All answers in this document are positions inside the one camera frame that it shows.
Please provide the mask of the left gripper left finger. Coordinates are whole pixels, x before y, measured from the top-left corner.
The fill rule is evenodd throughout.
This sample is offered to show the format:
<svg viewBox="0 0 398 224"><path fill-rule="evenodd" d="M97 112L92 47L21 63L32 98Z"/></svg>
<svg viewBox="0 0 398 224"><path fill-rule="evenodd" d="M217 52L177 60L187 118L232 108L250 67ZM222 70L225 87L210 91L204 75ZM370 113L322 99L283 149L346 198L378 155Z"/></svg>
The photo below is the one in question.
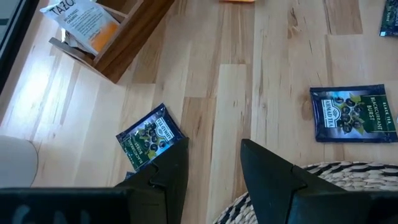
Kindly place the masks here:
<svg viewBox="0 0 398 224"><path fill-rule="evenodd" d="M131 224L181 224L189 173L183 138L117 187L127 195Z"/></svg>

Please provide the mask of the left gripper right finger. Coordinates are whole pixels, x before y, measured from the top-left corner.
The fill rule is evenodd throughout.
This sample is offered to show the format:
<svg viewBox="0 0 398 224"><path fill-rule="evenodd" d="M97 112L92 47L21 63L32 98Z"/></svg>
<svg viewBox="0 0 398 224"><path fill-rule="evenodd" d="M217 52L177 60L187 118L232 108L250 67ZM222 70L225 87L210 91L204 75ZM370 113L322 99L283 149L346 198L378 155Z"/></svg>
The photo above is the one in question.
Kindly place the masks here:
<svg viewBox="0 0 398 224"><path fill-rule="evenodd" d="M344 191L250 139L241 141L240 161L259 224L322 223L320 203L309 198Z"/></svg>

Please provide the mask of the dark blackcurrant tea packet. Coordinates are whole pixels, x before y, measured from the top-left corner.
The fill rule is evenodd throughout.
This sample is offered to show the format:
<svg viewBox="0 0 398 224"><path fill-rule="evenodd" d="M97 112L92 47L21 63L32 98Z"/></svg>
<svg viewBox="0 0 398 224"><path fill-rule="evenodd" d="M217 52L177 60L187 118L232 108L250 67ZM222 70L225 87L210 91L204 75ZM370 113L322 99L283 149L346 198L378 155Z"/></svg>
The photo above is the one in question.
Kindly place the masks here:
<svg viewBox="0 0 398 224"><path fill-rule="evenodd" d="M398 142L385 86L311 87L318 142Z"/></svg>
<svg viewBox="0 0 398 224"><path fill-rule="evenodd" d="M119 133L116 139L134 171L138 172L184 137L167 107L161 103L127 130Z"/></svg>
<svg viewBox="0 0 398 224"><path fill-rule="evenodd" d="M398 37L398 0L386 0L379 36Z"/></svg>

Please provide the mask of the wooden tea organizer box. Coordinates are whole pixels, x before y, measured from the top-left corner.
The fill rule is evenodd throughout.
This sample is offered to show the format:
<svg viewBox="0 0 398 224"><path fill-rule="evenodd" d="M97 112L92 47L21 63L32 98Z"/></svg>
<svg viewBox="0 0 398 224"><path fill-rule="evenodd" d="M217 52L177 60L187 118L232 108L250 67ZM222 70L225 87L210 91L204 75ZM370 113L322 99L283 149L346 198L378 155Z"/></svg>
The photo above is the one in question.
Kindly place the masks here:
<svg viewBox="0 0 398 224"><path fill-rule="evenodd" d="M175 0L92 0L119 28L97 56L51 38L50 43L92 71L117 83Z"/></svg>

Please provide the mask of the round woven straw placemat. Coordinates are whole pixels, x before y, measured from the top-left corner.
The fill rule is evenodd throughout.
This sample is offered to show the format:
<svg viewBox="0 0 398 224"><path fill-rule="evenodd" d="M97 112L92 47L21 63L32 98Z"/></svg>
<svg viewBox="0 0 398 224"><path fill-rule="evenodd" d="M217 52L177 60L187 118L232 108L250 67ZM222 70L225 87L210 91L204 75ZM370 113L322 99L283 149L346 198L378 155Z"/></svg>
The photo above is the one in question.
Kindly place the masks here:
<svg viewBox="0 0 398 224"><path fill-rule="evenodd" d="M398 191L398 165L362 161L321 162L302 169L348 191ZM247 192L236 198L213 224L258 224Z"/></svg>

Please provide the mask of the black metal table frame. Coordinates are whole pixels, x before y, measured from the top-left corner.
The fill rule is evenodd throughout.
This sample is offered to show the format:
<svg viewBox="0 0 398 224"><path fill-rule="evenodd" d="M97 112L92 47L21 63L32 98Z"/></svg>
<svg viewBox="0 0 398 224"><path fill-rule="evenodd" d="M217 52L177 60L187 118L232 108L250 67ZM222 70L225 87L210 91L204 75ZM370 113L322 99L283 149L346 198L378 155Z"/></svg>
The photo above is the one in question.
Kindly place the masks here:
<svg viewBox="0 0 398 224"><path fill-rule="evenodd" d="M0 0L0 94L40 0Z"/></svg>

